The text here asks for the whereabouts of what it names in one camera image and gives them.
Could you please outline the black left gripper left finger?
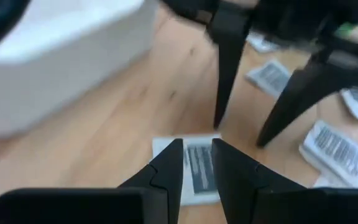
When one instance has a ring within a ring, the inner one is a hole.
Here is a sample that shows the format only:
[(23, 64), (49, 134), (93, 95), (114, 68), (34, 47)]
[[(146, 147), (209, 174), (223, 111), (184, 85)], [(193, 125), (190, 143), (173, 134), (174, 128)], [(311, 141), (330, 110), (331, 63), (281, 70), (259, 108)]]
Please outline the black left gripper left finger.
[(0, 195), (0, 223), (177, 223), (183, 141), (116, 188), (21, 188)]

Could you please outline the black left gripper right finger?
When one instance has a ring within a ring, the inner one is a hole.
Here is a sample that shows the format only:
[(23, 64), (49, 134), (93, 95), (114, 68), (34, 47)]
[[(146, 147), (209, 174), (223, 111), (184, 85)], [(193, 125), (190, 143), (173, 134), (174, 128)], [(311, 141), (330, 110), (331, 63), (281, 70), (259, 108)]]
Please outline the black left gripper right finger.
[(358, 189), (309, 189), (222, 139), (213, 139), (212, 158), (228, 223), (358, 224)]

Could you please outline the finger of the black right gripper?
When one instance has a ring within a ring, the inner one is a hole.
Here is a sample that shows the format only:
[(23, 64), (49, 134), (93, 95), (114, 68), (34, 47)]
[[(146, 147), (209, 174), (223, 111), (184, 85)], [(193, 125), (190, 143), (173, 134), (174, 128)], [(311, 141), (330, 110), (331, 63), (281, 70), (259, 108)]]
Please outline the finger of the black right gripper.
[(248, 19), (240, 14), (217, 12), (211, 23), (211, 39), (218, 47), (215, 128), (219, 127), (226, 112), (248, 33)]
[(354, 86), (358, 87), (358, 71), (354, 69), (314, 63), (295, 70), (266, 119), (256, 145), (266, 146), (320, 100)]

